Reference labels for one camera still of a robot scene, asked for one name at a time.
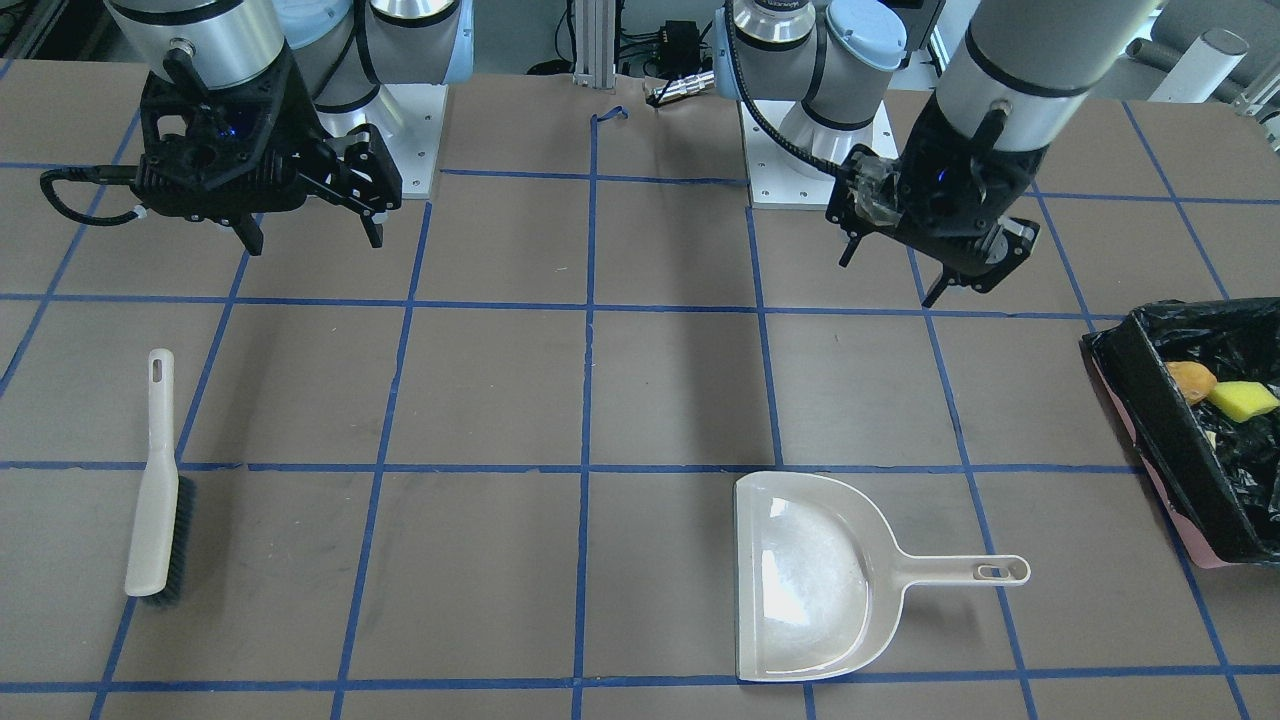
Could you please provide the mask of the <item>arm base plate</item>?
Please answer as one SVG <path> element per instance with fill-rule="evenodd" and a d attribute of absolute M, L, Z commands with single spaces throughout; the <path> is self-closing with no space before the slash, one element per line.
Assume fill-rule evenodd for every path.
<path fill-rule="evenodd" d="M 323 123 L 335 136 L 365 123 L 379 128 L 402 179 L 406 199 L 429 200 L 449 88 L 444 85 L 383 85 L 364 106 L 324 114 Z"/>
<path fill-rule="evenodd" d="M 765 210 L 823 211 L 835 179 L 803 165 L 786 152 L 751 118 L 744 102 L 739 105 L 739 110 L 751 205 Z M 849 141 L 840 141 L 835 146 L 849 151 L 855 143 L 872 147 L 882 158 L 899 155 L 884 102 L 877 108 L 874 119 L 867 128 L 854 132 Z"/>

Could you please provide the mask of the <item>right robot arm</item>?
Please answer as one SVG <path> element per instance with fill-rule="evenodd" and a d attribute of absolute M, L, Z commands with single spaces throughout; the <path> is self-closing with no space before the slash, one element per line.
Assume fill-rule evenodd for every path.
<path fill-rule="evenodd" d="M 145 210 L 210 222 L 257 256 L 257 217 L 310 199 L 355 214 L 369 243 L 410 182 L 413 124 L 396 86 L 474 73 L 471 1 L 109 1 L 148 67 Z"/>

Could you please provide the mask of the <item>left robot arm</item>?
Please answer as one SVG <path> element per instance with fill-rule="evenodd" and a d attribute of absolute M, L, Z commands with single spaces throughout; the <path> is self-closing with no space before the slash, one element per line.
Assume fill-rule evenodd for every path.
<path fill-rule="evenodd" d="M 940 264 L 922 304 L 988 293 L 1034 251 L 1012 217 L 1050 145 L 1153 1 L 980 1 L 909 132 L 884 96 L 938 1 L 727 1 L 716 91 L 739 105 L 751 202 L 823 211 L 840 265 L 882 234 Z"/>

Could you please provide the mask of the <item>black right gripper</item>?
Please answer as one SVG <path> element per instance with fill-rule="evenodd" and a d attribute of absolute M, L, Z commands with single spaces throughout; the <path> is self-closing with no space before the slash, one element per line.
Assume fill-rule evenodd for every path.
<path fill-rule="evenodd" d="M 170 50 L 140 101 L 143 152 L 131 190 L 165 217 L 221 222 L 251 258 L 265 236 L 252 214 L 289 211 L 308 195 L 358 215 L 381 249 L 385 214 L 403 204 L 403 181 L 378 129 L 332 138 L 321 127 L 294 54 L 280 51 L 257 76 L 214 88 L 186 50 Z"/>

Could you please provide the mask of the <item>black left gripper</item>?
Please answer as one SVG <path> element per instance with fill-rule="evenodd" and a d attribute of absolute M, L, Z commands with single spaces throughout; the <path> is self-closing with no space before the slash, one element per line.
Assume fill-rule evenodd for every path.
<path fill-rule="evenodd" d="M 1007 217 L 1046 155 L 997 149 L 1011 128 L 1009 110 L 989 109 L 966 137 L 932 99 L 899 158 L 854 146 L 826 210 L 846 236 L 838 265 L 850 266 L 863 237 L 884 234 L 941 263 L 923 307 L 951 287 L 992 291 L 1030 258 L 1041 232 L 1037 222 Z"/>

